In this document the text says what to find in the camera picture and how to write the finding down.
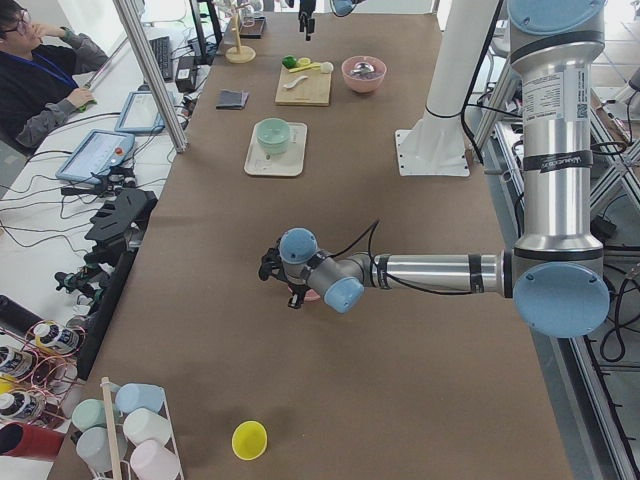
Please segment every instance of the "lanyard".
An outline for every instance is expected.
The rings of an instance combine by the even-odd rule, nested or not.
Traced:
[[[22,58],[22,57],[17,57],[15,55],[11,55],[10,53],[7,54],[7,55],[9,55],[11,58],[13,58],[14,60],[16,60],[16,61],[18,61],[20,63],[25,63],[27,65],[33,65],[34,67],[42,70],[43,72],[48,73],[53,78],[61,81],[62,83],[64,83],[65,85],[67,85],[67,86],[69,86],[71,88],[78,88],[78,84],[76,83],[76,81],[73,78],[71,78],[69,75],[67,75],[60,67],[58,67],[51,60],[49,60],[47,58],[44,58],[42,55],[38,55],[37,53],[33,54],[34,57],[38,57],[43,62],[49,64],[49,66],[51,66],[51,68],[53,68],[53,70],[50,70],[46,66],[40,65],[39,63],[36,63],[33,60],[27,60],[27,59]]]

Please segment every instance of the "pink bowl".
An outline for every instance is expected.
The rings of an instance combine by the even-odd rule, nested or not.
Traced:
[[[358,62],[369,62],[373,65],[375,69],[374,74],[380,74],[375,76],[374,78],[362,78],[360,76],[351,76],[349,72],[353,70]],[[355,57],[347,58],[344,62],[342,62],[342,78],[344,78],[344,83],[347,84],[351,90],[358,93],[369,93],[373,92],[376,88],[382,85],[382,81],[384,80],[384,76],[387,73],[387,66],[384,64],[382,60],[376,57],[368,57],[366,55],[357,55]]]

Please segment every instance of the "blue-framed tablet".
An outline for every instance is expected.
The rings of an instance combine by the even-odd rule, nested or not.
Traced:
[[[163,128],[164,120],[151,92],[131,92],[120,112],[115,131],[144,135],[158,133]]]
[[[120,165],[133,149],[136,137],[131,133],[91,130],[56,172],[56,178],[77,183],[98,184],[96,175],[109,173]]]

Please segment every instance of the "cutting board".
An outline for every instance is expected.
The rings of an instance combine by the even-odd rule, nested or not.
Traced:
[[[295,88],[286,90],[282,86],[295,80],[301,75],[309,78],[298,83]],[[320,73],[320,69],[311,68],[301,72],[289,73],[282,67],[278,91],[276,92],[276,105],[309,105],[315,107],[328,107],[331,93],[331,74]]]

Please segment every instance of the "keyboard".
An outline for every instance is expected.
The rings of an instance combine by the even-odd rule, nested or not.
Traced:
[[[164,81],[173,79],[173,65],[171,62],[171,43],[169,37],[160,37],[149,40],[151,50],[156,57],[162,78]]]

